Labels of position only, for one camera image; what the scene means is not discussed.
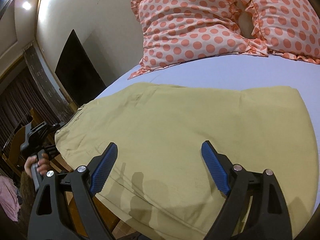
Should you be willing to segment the person's left hand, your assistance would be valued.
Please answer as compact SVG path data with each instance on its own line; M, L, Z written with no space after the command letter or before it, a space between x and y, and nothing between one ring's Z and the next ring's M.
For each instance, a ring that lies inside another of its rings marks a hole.
M36 155L32 155L28 157L24 165L24 170L30 178L32 178L31 167L34 164L37 164L37 172L39 172L39 174L42 176L52 169L48 154L43 153L40 160L37 159Z

